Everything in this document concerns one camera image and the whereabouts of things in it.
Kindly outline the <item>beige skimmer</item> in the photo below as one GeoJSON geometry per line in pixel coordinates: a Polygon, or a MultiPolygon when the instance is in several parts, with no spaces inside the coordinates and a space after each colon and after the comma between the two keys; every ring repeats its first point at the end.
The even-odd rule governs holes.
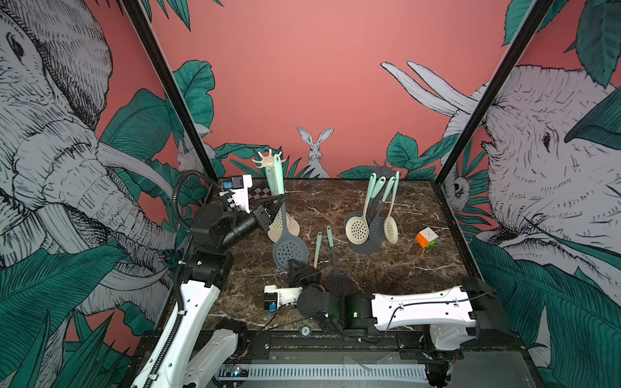
{"type": "Polygon", "coordinates": [[[314,254],[314,260],[313,260],[314,268],[318,268],[322,239],[323,239],[323,233],[320,231],[317,234],[316,239],[315,239],[315,254],[314,254]]]}
{"type": "MultiPolygon", "coordinates": [[[[274,180],[272,168],[266,167],[265,173],[266,173],[266,178],[267,178],[268,185],[270,188],[270,192],[273,196],[276,196],[278,194],[278,190],[277,190],[277,186],[274,180]]],[[[281,216],[281,210],[278,210],[277,216],[274,219],[273,223],[271,224],[267,234],[268,234],[268,237],[275,243],[276,241],[278,241],[278,239],[280,239],[281,233],[282,233],[282,216],[281,216]]]]}
{"type": "Polygon", "coordinates": [[[376,179],[377,175],[372,173],[367,186],[367,191],[365,193],[365,203],[362,214],[360,216],[350,218],[345,225],[346,236],[351,244],[362,245],[369,235],[369,226],[365,215],[370,202],[370,196],[376,184],[376,179]]]}
{"type": "Polygon", "coordinates": [[[396,201],[396,193],[398,191],[399,180],[400,180],[400,172],[397,171],[393,179],[390,208],[389,208],[387,217],[383,224],[386,241],[388,241],[390,244],[393,244],[393,245],[396,245],[398,242],[398,227],[396,224],[396,220],[392,216],[392,211],[394,209],[394,205],[396,201]]]}

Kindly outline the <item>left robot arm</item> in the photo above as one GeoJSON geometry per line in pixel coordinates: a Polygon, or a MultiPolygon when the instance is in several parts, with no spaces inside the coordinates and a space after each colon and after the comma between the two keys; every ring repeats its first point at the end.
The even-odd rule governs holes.
{"type": "Polygon", "coordinates": [[[276,193],[257,208],[245,209],[236,202],[230,184],[208,178],[210,189],[218,192],[223,202],[202,205],[187,224],[180,216],[178,197],[185,181],[196,174],[195,170],[182,173],[171,195],[175,218],[189,232],[191,243],[173,280],[176,307],[134,378],[134,387],[206,387],[222,364],[244,353],[247,344],[246,324],[226,320],[206,345],[194,349],[234,263],[231,247],[258,229],[267,231],[286,198],[276,193]]]}

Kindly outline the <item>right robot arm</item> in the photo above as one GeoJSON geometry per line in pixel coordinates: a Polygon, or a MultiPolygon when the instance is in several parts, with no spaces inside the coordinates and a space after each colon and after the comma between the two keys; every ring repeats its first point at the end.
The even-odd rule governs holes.
{"type": "Polygon", "coordinates": [[[275,289],[277,312],[294,308],[348,340],[378,344],[394,328],[424,326],[433,349],[448,352],[471,340],[496,344],[511,336],[509,321],[496,289],[482,279],[467,276],[458,286],[426,294],[346,294],[316,282],[275,289]]]}

